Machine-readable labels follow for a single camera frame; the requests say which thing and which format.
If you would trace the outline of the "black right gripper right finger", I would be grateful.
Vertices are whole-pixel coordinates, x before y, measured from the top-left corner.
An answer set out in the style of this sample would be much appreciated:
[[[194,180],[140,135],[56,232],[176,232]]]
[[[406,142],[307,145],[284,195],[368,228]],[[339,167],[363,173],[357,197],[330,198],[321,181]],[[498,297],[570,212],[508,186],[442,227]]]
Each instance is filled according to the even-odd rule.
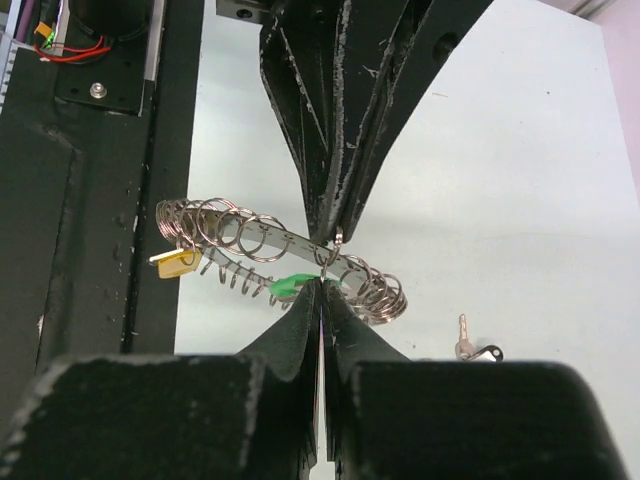
[[[411,360],[324,283],[328,458],[340,479],[623,479],[587,383],[550,362]]]

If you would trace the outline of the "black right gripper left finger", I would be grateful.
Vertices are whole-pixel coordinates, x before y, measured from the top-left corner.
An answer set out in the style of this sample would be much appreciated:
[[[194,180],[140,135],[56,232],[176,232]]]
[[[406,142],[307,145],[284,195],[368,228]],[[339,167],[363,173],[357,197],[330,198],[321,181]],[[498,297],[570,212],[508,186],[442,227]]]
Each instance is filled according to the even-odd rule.
[[[60,358],[1,446],[5,479],[305,479],[320,284],[234,355]]]

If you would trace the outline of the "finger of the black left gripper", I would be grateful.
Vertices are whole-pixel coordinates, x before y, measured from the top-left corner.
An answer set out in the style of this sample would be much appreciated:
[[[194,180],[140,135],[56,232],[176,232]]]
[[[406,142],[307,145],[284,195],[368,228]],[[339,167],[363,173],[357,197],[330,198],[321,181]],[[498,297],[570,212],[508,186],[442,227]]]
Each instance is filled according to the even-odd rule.
[[[355,176],[339,226],[349,240],[390,148],[449,56],[491,5],[489,1],[408,1],[387,43],[373,88],[372,112],[355,151]]]

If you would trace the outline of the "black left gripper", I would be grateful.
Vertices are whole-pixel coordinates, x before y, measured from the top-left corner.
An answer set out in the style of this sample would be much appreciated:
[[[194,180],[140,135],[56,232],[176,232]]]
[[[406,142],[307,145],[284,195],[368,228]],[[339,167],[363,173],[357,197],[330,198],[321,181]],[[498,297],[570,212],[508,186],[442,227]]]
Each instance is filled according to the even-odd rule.
[[[311,240],[326,244],[347,227],[338,190],[336,65],[346,1],[217,0],[216,14],[264,23],[260,75],[295,165]]]

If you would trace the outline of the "green tag key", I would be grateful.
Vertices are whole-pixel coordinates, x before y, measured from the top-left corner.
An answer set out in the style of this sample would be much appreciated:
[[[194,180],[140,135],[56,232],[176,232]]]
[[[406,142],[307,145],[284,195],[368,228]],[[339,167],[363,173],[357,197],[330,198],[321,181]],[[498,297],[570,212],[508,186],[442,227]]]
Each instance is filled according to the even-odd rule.
[[[319,278],[319,275],[297,273],[285,278],[274,281],[269,286],[271,295],[277,298],[285,298],[298,294],[298,288],[302,287],[307,281]]]

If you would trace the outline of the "metal disc with keyrings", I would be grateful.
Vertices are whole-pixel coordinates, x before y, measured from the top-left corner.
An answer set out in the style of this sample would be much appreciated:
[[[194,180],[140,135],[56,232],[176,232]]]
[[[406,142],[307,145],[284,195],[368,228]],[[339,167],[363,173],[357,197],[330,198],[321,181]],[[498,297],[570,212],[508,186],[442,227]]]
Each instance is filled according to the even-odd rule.
[[[356,315],[369,325],[389,323],[407,309],[400,280],[344,253],[342,238],[322,246],[287,229],[276,217],[257,213],[227,199],[162,200],[155,222],[169,251],[199,249],[202,259],[192,273],[209,275],[241,295],[264,297],[270,306],[289,308],[298,294],[277,298],[269,286],[297,273],[334,282]]]

